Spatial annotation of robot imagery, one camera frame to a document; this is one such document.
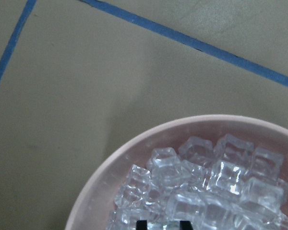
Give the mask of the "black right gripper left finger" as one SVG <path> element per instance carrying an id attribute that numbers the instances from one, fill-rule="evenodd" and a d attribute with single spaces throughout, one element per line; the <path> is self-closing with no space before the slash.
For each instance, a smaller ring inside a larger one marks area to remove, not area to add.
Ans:
<path id="1" fill-rule="evenodd" d="M 136 230 L 146 230 L 146 220 L 138 220 L 136 222 Z"/>

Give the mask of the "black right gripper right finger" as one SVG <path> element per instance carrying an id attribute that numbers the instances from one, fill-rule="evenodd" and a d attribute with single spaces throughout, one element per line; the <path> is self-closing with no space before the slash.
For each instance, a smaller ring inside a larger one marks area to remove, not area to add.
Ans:
<path id="1" fill-rule="evenodd" d="M 190 221 L 181 220 L 180 221 L 180 230 L 192 230 L 192 224 Z"/>

